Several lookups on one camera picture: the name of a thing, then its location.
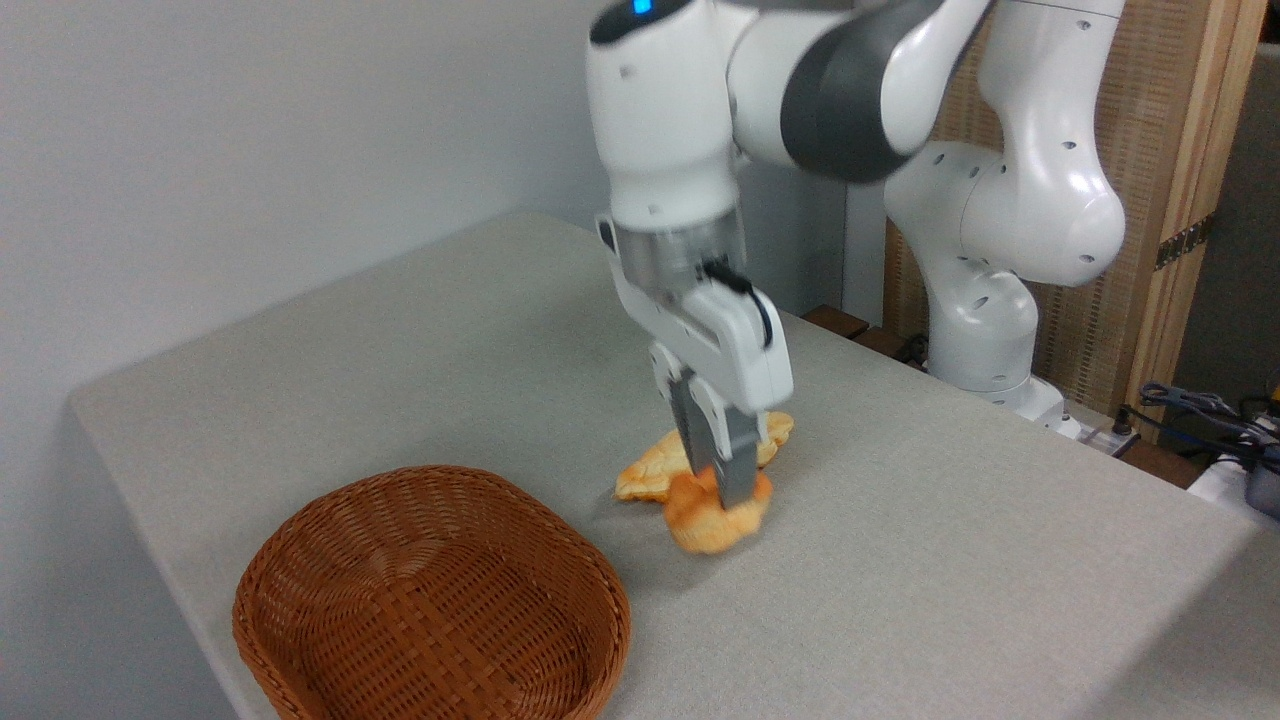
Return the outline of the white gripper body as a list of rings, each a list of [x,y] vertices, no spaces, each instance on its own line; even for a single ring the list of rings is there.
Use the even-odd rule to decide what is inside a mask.
[[[745,413],[764,413],[791,397],[780,313],[741,273],[739,217],[648,233],[600,215],[598,234],[625,311],[653,342]]]

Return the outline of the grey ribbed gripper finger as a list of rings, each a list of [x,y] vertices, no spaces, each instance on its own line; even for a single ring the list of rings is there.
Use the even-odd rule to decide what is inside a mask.
[[[694,378],[694,468],[712,468],[723,509],[753,497],[756,446],[765,436],[764,414],[735,407],[703,378]]]
[[[716,442],[704,411],[692,396],[694,370],[660,342],[649,346],[657,387],[669,405],[691,473],[713,465]]]

